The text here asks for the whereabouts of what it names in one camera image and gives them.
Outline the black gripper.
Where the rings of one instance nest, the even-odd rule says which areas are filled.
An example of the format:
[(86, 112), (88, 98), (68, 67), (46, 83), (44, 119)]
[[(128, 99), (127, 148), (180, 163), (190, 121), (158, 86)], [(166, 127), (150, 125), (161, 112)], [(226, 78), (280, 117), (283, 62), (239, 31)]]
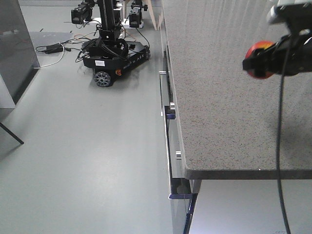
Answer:
[[(312, 71), (312, 33), (306, 29), (297, 36), (291, 46), (284, 75), (295, 76)], [(269, 78), (282, 74), (290, 35), (277, 43), (255, 43), (247, 51), (242, 68), (253, 78)]]

